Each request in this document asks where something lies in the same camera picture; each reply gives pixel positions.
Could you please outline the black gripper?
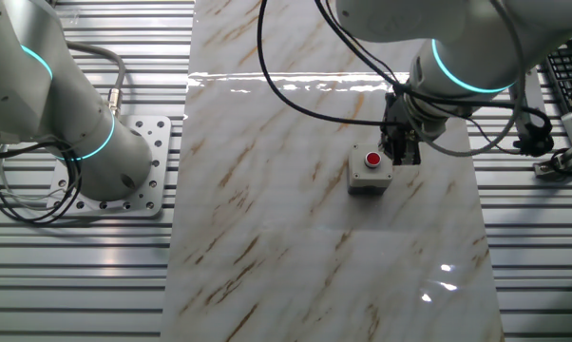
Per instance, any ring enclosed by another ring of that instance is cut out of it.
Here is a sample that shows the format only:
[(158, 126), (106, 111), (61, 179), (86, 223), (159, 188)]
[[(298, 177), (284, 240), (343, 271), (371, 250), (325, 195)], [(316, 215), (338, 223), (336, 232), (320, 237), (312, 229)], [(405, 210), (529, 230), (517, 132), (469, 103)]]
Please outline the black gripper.
[(385, 101), (384, 124), (380, 127), (384, 153), (393, 158), (394, 165), (418, 165), (420, 137), (410, 124), (410, 109), (404, 96), (386, 93)]

